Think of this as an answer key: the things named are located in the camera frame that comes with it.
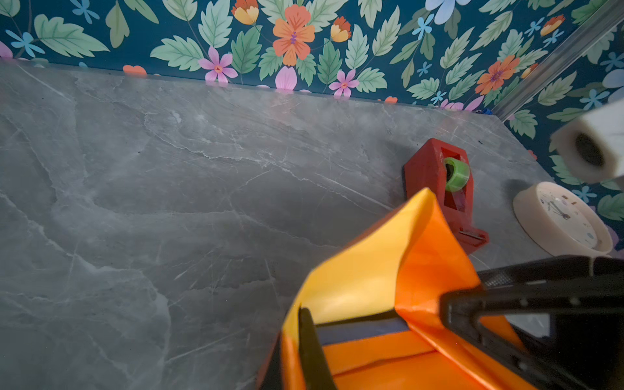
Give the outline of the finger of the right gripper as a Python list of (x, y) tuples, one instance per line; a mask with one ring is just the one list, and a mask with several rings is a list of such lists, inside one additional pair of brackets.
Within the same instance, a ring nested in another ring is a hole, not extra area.
[(623, 273), (623, 260), (611, 257), (563, 255), (497, 269), (479, 271), (482, 285), (500, 288)]
[[(538, 389), (623, 387), (623, 279), (588, 277), (458, 290), (440, 301), (442, 323), (456, 335)], [(547, 315), (545, 341), (523, 336), (517, 347), (484, 319)]]

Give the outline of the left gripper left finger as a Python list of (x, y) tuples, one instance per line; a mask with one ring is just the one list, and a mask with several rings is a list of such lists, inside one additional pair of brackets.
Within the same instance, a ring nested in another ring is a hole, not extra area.
[(258, 390), (282, 390), (281, 336), (277, 336), (268, 360), (258, 372)]

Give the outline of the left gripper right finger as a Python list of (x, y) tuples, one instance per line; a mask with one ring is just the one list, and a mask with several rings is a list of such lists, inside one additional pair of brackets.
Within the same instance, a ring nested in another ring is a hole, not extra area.
[(320, 344), (311, 312), (301, 308), (298, 312), (299, 356), (305, 380), (305, 388), (312, 390), (336, 390), (323, 348)]

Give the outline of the blue gift box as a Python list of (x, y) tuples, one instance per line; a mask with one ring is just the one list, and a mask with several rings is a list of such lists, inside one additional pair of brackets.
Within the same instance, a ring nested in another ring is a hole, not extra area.
[(407, 331), (409, 331), (409, 326), (400, 317), (331, 323), (316, 328), (319, 341), (323, 346)]

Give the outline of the yellow orange wrapping paper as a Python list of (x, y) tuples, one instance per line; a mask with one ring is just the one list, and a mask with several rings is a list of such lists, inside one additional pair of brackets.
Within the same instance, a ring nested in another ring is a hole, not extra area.
[(323, 346), (336, 389), (526, 389), (443, 325), (445, 293), (482, 284), (429, 189), (313, 269), (280, 330), (283, 389), (306, 389), (298, 312), (316, 327), (395, 314), (409, 331)]

